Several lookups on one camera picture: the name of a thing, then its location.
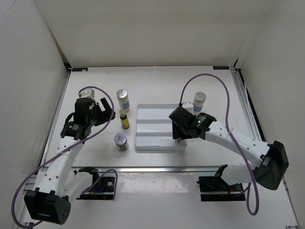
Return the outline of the short jar grey lid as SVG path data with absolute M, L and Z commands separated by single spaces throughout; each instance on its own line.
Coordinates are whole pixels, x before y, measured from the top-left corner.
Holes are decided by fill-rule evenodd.
M 120 151 L 126 151 L 129 148 L 127 137 L 122 133 L 115 135 L 114 142 Z

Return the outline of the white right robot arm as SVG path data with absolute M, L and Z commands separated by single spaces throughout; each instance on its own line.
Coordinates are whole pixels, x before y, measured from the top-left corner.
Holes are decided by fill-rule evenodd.
M 254 140 L 237 131 L 228 132 L 215 117 L 206 113 L 193 115 L 179 106 L 170 115 L 174 139 L 200 138 L 221 145 L 241 156 L 246 162 L 239 166 L 222 165 L 205 183 L 224 191 L 237 183 L 256 181 L 269 190 L 277 190 L 289 166 L 285 147 Z

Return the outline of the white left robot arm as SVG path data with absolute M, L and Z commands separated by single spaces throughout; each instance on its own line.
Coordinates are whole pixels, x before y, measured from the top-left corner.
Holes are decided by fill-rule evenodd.
M 24 196 L 32 219 L 62 225 L 68 219 L 73 201 L 100 188 L 100 176 L 94 167 L 82 167 L 71 181 L 67 178 L 76 156 L 91 136 L 92 127 L 106 125 L 114 118 L 106 98 L 99 103 L 90 97 L 76 100 L 74 112 L 67 116 L 60 133 L 56 159 L 36 188 Z

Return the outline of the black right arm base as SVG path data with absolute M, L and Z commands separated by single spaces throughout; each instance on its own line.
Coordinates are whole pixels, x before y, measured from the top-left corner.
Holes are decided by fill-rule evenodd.
M 202 202 L 246 201 L 242 183 L 228 185 L 213 176 L 198 177 Z

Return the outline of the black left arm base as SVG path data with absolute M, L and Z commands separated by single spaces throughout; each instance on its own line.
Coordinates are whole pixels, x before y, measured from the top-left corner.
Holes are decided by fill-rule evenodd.
M 118 174 L 113 171 L 101 176 L 99 182 L 87 193 L 80 195 L 79 200 L 114 200 Z

